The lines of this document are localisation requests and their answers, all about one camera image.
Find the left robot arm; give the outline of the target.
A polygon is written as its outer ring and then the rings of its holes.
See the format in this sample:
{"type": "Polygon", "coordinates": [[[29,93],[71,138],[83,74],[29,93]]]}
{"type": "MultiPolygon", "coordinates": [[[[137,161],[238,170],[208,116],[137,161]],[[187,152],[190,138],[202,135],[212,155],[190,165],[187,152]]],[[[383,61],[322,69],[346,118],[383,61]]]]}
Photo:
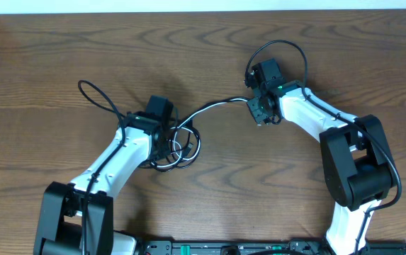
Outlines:
{"type": "Polygon", "coordinates": [[[113,204],[134,170],[166,152],[173,104],[151,96],[145,111],[129,113],[97,160],[69,183],[43,194],[34,254],[139,254],[138,240],[113,229],[113,204]]]}

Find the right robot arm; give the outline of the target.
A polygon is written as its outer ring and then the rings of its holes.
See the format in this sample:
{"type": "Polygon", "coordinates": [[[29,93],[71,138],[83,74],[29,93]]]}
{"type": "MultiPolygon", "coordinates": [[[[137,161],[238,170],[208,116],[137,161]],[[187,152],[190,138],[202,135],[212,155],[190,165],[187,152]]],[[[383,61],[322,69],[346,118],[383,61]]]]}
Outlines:
{"type": "Polygon", "coordinates": [[[387,206],[391,188],[400,199],[402,184],[383,126],[374,115],[357,117],[325,103],[301,81],[287,81],[274,59],[246,68],[247,102],[255,122],[294,123],[320,144],[327,189],[335,201],[325,239],[335,254],[358,254],[366,245],[370,217],[387,206]]]}

